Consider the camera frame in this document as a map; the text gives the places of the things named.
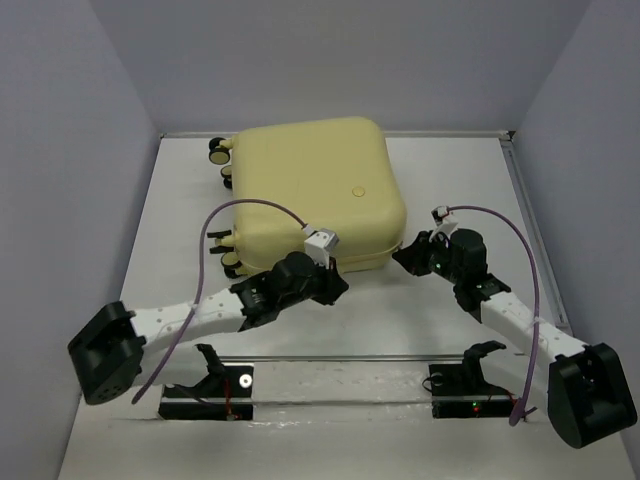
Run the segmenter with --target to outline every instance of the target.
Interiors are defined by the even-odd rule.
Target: black wheel
[[[238,275],[236,271],[232,268],[225,268],[224,274],[229,280],[235,280],[236,278],[240,278],[242,275]]]
[[[227,165],[226,167],[222,167],[220,169],[220,175],[225,180],[231,180],[231,165]]]
[[[231,159],[229,149],[226,147],[216,147],[209,151],[209,161],[215,165],[224,165]]]
[[[236,252],[228,252],[220,257],[220,264],[224,268],[228,268],[230,270],[237,270],[242,266],[242,262],[238,258],[238,254]]]
[[[216,147],[219,147],[220,146],[220,142],[222,140],[225,140],[225,139],[222,138],[222,137],[216,137],[216,138],[212,138],[211,140],[209,140],[209,151],[215,150]]]

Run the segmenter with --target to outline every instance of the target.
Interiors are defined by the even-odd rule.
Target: purple cable
[[[223,203],[222,205],[220,205],[218,208],[216,208],[213,212],[209,214],[207,219],[204,221],[204,225],[202,225],[202,230],[200,231],[200,243],[199,243],[200,250],[198,253],[198,287],[196,289],[196,295],[193,301],[194,307],[189,311],[187,318],[185,318],[184,322],[182,323],[182,326],[174,335],[173,340],[171,340],[171,344],[167,347],[167,351],[165,352],[164,356],[160,360],[160,363],[158,363],[158,366],[155,368],[153,372],[151,372],[151,375],[149,375],[149,378],[147,379],[147,381],[144,383],[144,385],[142,385],[142,387],[140,387],[140,390],[138,390],[136,394],[133,396],[133,399],[131,400],[132,404],[135,405],[136,403],[138,403],[140,399],[143,397],[143,395],[147,393],[147,390],[149,390],[149,387],[153,385],[153,382],[156,380],[156,378],[158,378],[158,375],[160,374],[164,366],[169,361],[169,357],[171,357],[171,354],[180,343],[180,339],[184,335],[184,332],[186,332],[187,328],[189,327],[189,324],[191,323],[191,320],[193,320],[193,317],[196,313],[195,309],[200,303],[200,300],[202,298],[202,289],[204,287],[204,243],[205,243],[205,238],[207,236],[207,229],[209,228],[209,223],[211,223],[211,220],[213,220],[213,217],[215,217],[221,210],[224,210],[227,207],[231,207],[232,205],[238,205],[240,203],[257,203],[259,205],[268,205],[270,207],[277,208],[278,210],[291,216],[296,222],[298,222],[302,226],[302,228],[307,226],[307,224],[304,221],[302,221],[302,219],[299,216],[297,216],[288,208],[283,207],[282,205],[279,205],[275,202],[270,202],[269,200],[261,200],[258,198],[242,198],[239,200],[231,200],[229,202]]]
[[[521,419],[526,417],[532,411],[530,410],[529,412],[527,412],[526,408],[527,401],[529,400],[529,392],[531,392],[531,384],[533,383],[533,374],[536,369],[536,358],[538,357],[538,339],[540,337],[540,325],[538,324],[538,317],[540,316],[540,285],[538,285],[536,261],[533,258],[531,247],[529,246],[527,239],[524,237],[520,229],[501,213],[498,213],[495,210],[491,210],[490,208],[476,207],[474,205],[458,205],[456,207],[449,207],[450,212],[453,212],[455,210],[475,210],[477,212],[484,212],[493,215],[494,217],[498,217],[500,220],[509,225],[511,227],[511,230],[513,230],[518,236],[518,238],[522,242],[522,245],[524,245],[524,249],[527,251],[529,263],[531,264],[531,273],[533,275],[533,339],[531,341],[531,354],[529,356],[527,378],[524,383],[524,389],[522,390],[522,396],[513,407],[511,415],[509,415],[509,425],[515,427]]]

